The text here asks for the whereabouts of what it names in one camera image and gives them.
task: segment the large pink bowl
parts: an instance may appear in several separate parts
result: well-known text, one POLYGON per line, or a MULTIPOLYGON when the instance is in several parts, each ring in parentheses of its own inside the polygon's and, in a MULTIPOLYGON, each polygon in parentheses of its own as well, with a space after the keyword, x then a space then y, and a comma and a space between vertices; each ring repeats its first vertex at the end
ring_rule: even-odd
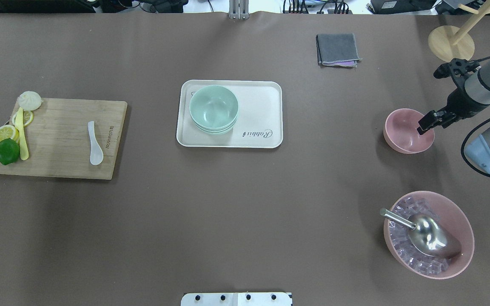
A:
POLYGON ((417 273, 420 276, 432 279, 448 279, 459 275, 468 267, 472 261, 472 256, 474 255, 474 233, 472 232, 472 227, 470 226, 470 222, 466 218, 466 215, 464 215, 464 212, 461 211, 461 209, 455 203, 453 203, 453 201, 447 199, 441 194, 431 191, 415 191, 408 193, 402 198, 398 199, 390 209, 393 210, 395 205, 407 196, 413 196, 416 199, 424 198, 428 202, 432 212, 440 217, 439 224, 461 242, 461 254, 453 257, 451 259, 451 263, 449 264, 449 268, 439 275, 421 274, 410 268, 410 266, 406 265, 396 253, 396 249, 390 240, 389 220, 385 219, 383 233, 385 234, 385 243, 387 243, 391 254, 393 254, 394 258, 396 258, 398 262, 405 266, 408 270, 414 271, 414 273, 417 273))
POLYGON ((417 128, 422 113, 409 108, 393 111, 385 120, 383 137, 390 147, 404 154, 414 154, 430 148, 434 142, 434 130, 419 135, 417 128))

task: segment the white bracket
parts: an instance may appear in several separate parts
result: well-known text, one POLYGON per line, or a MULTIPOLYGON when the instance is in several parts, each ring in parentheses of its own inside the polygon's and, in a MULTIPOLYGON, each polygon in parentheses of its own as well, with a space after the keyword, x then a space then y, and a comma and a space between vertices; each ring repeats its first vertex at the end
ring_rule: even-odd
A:
POLYGON ((292 293, 223 292, 185 294, 181 306, 292 306, 292 293))
POLYGON ((249 19, 249 0, 230 0, 230 19, 249 19))

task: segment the cutting board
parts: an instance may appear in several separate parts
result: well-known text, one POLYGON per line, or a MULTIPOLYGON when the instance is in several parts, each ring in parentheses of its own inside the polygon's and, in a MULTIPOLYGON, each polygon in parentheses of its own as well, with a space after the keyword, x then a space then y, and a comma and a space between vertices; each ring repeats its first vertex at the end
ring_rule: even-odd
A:
MULTIPOLYGON (((0 174, 110 180, 128 104, 124 101, 47 99, 24 128, 29 159, 2 165, 0 174), (90 164, 88 122, 94 121, 103 162, 90 164)), ((16 103, 12 114, 19 105, 16 103)))

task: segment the yellow knife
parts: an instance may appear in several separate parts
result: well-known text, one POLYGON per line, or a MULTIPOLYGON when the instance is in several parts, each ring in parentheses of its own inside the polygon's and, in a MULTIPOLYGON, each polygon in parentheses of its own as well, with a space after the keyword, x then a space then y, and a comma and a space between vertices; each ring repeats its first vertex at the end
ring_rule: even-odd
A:
POLYGON ((14 124, 16 126, 16 130, 18 130, 18 138, 20 142, 18 145, 20 146, 20 159, 25 161, 29 158, 28 145, 26 143, 26 134, 24 133, 24 110, 22 107, 18 109, 16 113, 16 119, 14 120, 14 124))

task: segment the folded towel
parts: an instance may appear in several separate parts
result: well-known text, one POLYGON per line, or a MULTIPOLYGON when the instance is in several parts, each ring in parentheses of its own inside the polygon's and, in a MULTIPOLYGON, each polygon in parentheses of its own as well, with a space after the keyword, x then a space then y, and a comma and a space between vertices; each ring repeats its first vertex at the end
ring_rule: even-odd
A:
POLYGON ((358 56, 354 34, 318 34, 317 60, 323 66, 356 67, 356 61, 362 58, 358 56))

